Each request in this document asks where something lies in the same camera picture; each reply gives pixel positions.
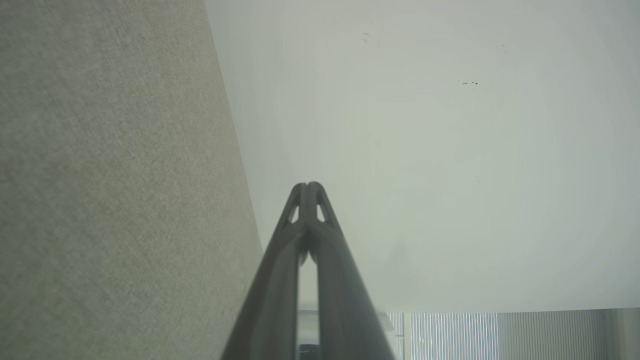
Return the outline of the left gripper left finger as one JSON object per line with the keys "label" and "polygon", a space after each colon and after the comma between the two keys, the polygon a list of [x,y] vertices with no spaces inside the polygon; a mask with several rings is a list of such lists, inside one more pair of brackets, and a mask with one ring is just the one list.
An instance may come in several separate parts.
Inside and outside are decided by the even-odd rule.
{"label": "left gripper left finger", "polygon": [[307,256],[306,185],[290,192],[222,352],[224,360],[298,358],[298,273]]}

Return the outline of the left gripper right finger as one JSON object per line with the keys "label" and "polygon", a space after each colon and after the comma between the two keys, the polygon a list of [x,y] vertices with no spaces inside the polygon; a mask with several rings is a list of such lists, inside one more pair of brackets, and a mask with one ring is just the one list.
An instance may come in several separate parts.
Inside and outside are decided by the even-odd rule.
{"label": "left gripper right finger", "polygon": [[319,350],[323,360],[393,360],[329,196],[307,185],[310,255],[317,266]]}

